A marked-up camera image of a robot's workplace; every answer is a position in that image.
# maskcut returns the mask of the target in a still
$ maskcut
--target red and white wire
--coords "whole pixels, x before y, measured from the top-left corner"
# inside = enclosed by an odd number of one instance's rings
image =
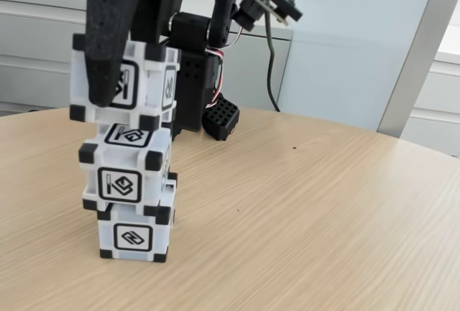
[[[218,77],[218,85],[216,89],[214,90],[214,96],[213,96],[213,101],[206,106],[206,108],[212,108],[217,104],[217,98],[219,94],[221,94],[222,90],[222,85],[224,84],[224,52],[217,50],[217,49],[212,49],[212,48],[207,48],[206,52],[212,55],[217,56],[221,60],[221,72],[219,73]]]
[[[239,29],[238,29],[238,32],[236,33],[236,37],[233,40],[233,42],[227,44],[225,47],[222,48],[222,50],[229,49],[230,47],[233,47],[239,41],[239,39],[241,38],[242,33],[243,33],[243,27],[240,26]]]

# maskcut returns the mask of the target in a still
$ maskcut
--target cable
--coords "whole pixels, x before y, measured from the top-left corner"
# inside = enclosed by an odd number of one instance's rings
[[[212,108],[213,106],[215,106],[217,104],[217,98],[219,96],[219,94],[221,93],[221,90],[222,90],[222,85],[224,84],[224,52],[223,51],[220,51],[220,50],[217,50],[217,49],[213,49],[213,48],[206,48],[205,50],[208,54],[212,54],[212,55],[215,55],[219,58],[219,60],[221,61],[221,72],[219,73],[219,77],[218,77],[218,85],[216,87],[216,89],[214,90],[214,95],[213,95],[213,100],[210,104],[208,104],[206,106],[206,108]]]
[[[265,13],[265,30],[267,32],[267,43],[268,48],[270,49],[270,61],[268,63],[268,72],[267,72],[267,91],[268,96],[270,97],[270,101],[273,104],[273,107],[277,112],[281,112],[278,104],[276,103],[275,97],[273,97],[272,92],[272,73],[273,73],[273,63],[275,62],[275,49],[273,47],[273,39],[272,39],[272,23],[270,21],[270,13]]]
[[[239,38],[241,37],[242,33],[243,33],[243,27],[240,27],[238,30],[238,33],[236,34],[234,41],[231,42],[230,44],[227,44],[225,47],[222,48],[222,50],[233,47],[236,44],[236,42],[239,41]]]
[[[268,96],[270,97],[270,101],[272,102],[273,107],[275,108],[276,112],[281,112],[278,104],[276,103],[275,97],[273,96],[272,92],[272,74],[273,74],[273,63],[275,62],[275,48],[273,47],[273,38],[272,38],[272,22],[270,13],[265,13],[265,31],[267,33],[267,44],[268,48],[270,49],[270,61],[268,63],[268,71],[267,71],[267,92]]]

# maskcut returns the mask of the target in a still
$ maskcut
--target black cable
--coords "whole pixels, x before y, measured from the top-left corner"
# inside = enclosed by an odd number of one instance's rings
[[[267,92],[270,97],[270,101],[273,104],[273,107],[277,112],[281,112],[278,104],[276,103],[275,97],[272,92],[272,74],[273,74],[273,63],[275,62],[275,48],[273,47],[273,38],[272,38],[272,21],[270,13],[265,13],[265,32],[267,33],[267,44],[270,49],[270,61],[268,63],[267,71]]]

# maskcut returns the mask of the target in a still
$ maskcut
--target stacked cubes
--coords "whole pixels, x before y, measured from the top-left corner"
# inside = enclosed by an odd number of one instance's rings
[[[83,207],[98,214],[100,255],[165,262],[178,185],[170,162],[180,53],[128,42],[116,96],[100,108],[89,101],[82,41],[74,37],[70,119],[98,128],[78,156],[87,173]]]

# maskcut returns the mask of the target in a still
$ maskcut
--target metal frame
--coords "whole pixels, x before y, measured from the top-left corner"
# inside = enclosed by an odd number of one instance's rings
[[[430,71],[458,0],[428,0],[377,132],[399,138]]]

